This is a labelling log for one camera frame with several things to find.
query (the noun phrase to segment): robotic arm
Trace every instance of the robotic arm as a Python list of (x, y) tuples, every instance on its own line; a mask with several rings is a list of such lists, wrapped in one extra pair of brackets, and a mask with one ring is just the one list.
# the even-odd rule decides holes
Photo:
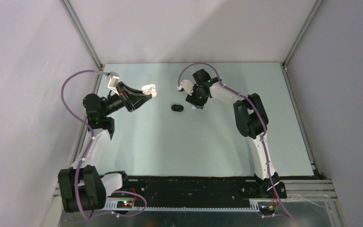
[[(223, 88), (218, 81), (218, 78), (211, 78), (211, 76), (201, 69), (193, 74), (195, 84), (189, 80), (183, 80), (177, 87), (179, 91), (186, 91), (186, 101), (193, 105), (194, 108), (203, 109), (207, 103), (208, 98), (215, 98), (222, 100), (227, 104), (233, 104), (234, 117), (236, 120), (236, 126), (240, 134), (246, 138), (250, 145), (252, 156), (255, 163), (255, 177), (256, 181), (262, 187), (265, 194), (271, 191), (272, 185), (269, 180), (269, 174), (267, 171), (267, 160), (265, 156), (265, 150), (260, 141), (260, 134), (264, 129), (259, 121), (258, 116), (255, 113), (249, 113), (248, 110), (252, 110), (252, 106), (244, 98), (237, 96), (229, 90)], [(268, 124), (268, 116), (262, 105), (261, 98), (257, 94), (247, 96), (255, 107), (258, 109), (262, 120), (265, 124)], [(267, 136), (264, 136), (264, 142), (267, 147), (267, 154), (269, 157), (270, 177), (274, 182), (274, 185), (279, 184), (279, 176), (272, 165), (270, 155), (268, 152)]]
[(92, 138), (93, 142), (87, 155), (83, 157), (80, 153), (69, 169), (62, 169), (58, 174), (63, 208), (67, 213), (79, 211), (74, 181), (80, 160), (83, 163), (78, 178), (82, 181), (78, 184), (78, 192), (83, 210), (102, 209), (106, 197), (122, 188), (123, 182), (127, 180), (124, 171), (103, 174), (96, 168), (115, 131), (114, 119), (108, 115), (123, 107), (133, 112), (156, 96), (155, 85), (145, 85), (142, 90), (136, 90), (119, 82), (119, 76), (113, 72), (109, 75), (108, 88), (114, 92), (114, 95), (99, 97), (96, 94), (89, 94), (83, 99), (88, 125), (91, 126), (95, 136)]

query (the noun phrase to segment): black oval object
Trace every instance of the black oval object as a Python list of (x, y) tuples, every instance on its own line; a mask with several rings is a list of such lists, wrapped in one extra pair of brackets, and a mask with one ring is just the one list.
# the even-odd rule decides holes
[(184, 110), (184, 107), (182, 105), (179, 104), (173, 104), (172, 105), (172, 110), (176, 111), (176, 112), (181, 112)]

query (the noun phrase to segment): metal frame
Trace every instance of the metal frame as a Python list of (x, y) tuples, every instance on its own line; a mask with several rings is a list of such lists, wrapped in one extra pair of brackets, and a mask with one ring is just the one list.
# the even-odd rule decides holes
[[(95, 65), (97, 66), (97, 68), (99, 70), (102, 70), (103, 64), (100, 62), (100, 60), (94, 50), (94, 47), (91, 44), (91, 41), (89, 40), (83, 26), (81, 25), (79, 18), (77, 17), (77, 15), (70, 3), (70, 0), (60, 0), (60, 2), (62, 3), (63, 8), (65, 9), (66, 13), (68, 14), (69, 19), (71, 20), (74, 28), (76, 29), (77, 33), (79, 34), (80, 39), (82, 40), (83, 44), (85, 45), (87, 51), (89, 52), (92, 60), (95, 63)], [(308, 28), (311, 25), (316, 14), (318, 13), (322, 3), (323, 3), (323, 0), (316, 0), (303, 27), (301, 28), (297, 38), (295, 39), (294, 44), (292, 45), (288, 55), (286, 56), (286, 59), (284, 60), (283, 63), (281, 63), (281, 69), (282, 69), (282, 72), (283, 72), (283, 75), (285, 78), (285, 82), (286, 82), (287, 89), (289, 91), (290, 98), (292, 100), (294, 112), (296, 114), (297, 121), (298, 121), (298, 124), (300, 127), (300, 131), (302, 133), (302, 137), (304, 140), (304, 144), (307, 149), (308, 157), (310, 159), (311, 165), (313, 165), (313, 170), (316, 175), (317, 175), (317, 173), (318, 173), (317, 171), (319, 171), (319, 169), (317, 168), (316, 160), (314, 158), (314, 153), (311, 149), (311, 146), (310, 146), (310, 143), (308, 140), (308, 136), (307, 136), (307, 132), (305, 130), (303, 120), (302, 120), (302, 117), (300, 114), (300, 110), (299, 110), (299, 107), (298, 107), (297, 101), (295, 99), (293, 89), (292, 89), (292, 86), (291, 86), (291, 83), (290, 83), (290, 80), (288, 77), (287, 66), (289, 65), (297, 47), (301, 43), (302, 38), (308, 31)], [(102, 77), (101, 75), (97, 76), (95, 83), (93, 85), (93, 90), (92, 90), (93, 93), (97, 93), (99, 84), (101, 81), (101, 77)], [(80, 128), (80, 130), (78, 132), (78, 142), (77, 142), (76, 148), (73, 153), (72, 162), (75, 160), (77, 154), (79, 152), (81, 152), (81, 149), (83, 147), (84, 140), (85, 140), (85, 135), (86, 135), (86, 127), (84, 125), (82, 125), (82, 127)], [(303, 180), (281, 180), (281, 181), (285, 183), (285, 188), (286, 188), (286, 193), (287, 193), (287, 198), (282, 199), (282, 201), (285, 201), (285, 202), (311, 202), (311, 203), (324, 202), (325, 209), (328, 211), (329, 220), (330, 220), (331, 225), (333, 227), (346, 226), (340, 206), (338, 204), (335, 189), (333, 187), (331, 180), (303, 179)], [(57, 185), (53, 197), (55, 198), (57, 196), (60, 196), (59, 185)], [(252, 199), (253, 203), (271, 202), (271, 201), (272, 201), (271, 199)]]

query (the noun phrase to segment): light blue table surface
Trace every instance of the light blue table surface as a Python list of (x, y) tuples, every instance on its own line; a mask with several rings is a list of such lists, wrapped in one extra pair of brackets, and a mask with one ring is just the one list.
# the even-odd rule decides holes
[[(132, 88), (156, 84), (157, 96), (138, 110), (111, 114), (115, 133), (98, 172), (125, 170), (129, 175), (242, 176), (254, 175), (246, 139), (234, 120), (233, 104), (209, 99), (203, 110), (193, 110), (178, 92), (177, 79), (188, 63), (106, 64)], [(268, 114), (268, 146), (279, 175), (313, 175), (283, 73), (277, 62), (212, 63), (224, 83), (242, 93), (257, 93)], [(205, 65), (185, 71), (182, 79)], [(107, 96), (103, 77), (99, 96)], [(181, 113), (171, 110), (181, 104)]]

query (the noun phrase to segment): white wall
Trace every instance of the white wall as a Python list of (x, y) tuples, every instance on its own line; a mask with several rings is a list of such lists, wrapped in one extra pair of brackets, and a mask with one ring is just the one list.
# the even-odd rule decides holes
[(363, 226), (363, 0), (325, 1), (288, 73), (321, 171)]
[[(80, 129), (62, 83), (93, 66), (58, 0), (0, 0), (0, 226), (40, 224)], [(66, 90), (78, 114), (95, 75), (81, 77)]]
[(284, 61), (315, 0), (72, 0), (103, 63)]

